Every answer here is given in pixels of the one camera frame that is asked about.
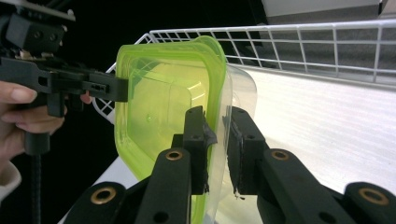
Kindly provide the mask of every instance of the wire rack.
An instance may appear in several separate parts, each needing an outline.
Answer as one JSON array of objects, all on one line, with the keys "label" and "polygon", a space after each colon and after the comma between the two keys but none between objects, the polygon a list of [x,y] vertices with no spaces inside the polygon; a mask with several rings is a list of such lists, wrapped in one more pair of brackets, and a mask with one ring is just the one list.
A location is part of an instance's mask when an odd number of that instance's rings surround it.
[{"label": "wire rack", "polygon": [[[135,44],[188,41],[199,35],[216,38],[228,64],[396,88],[396,20],[154,30]],[[113,122],[113,102],[95,99],[93,105]]]}]

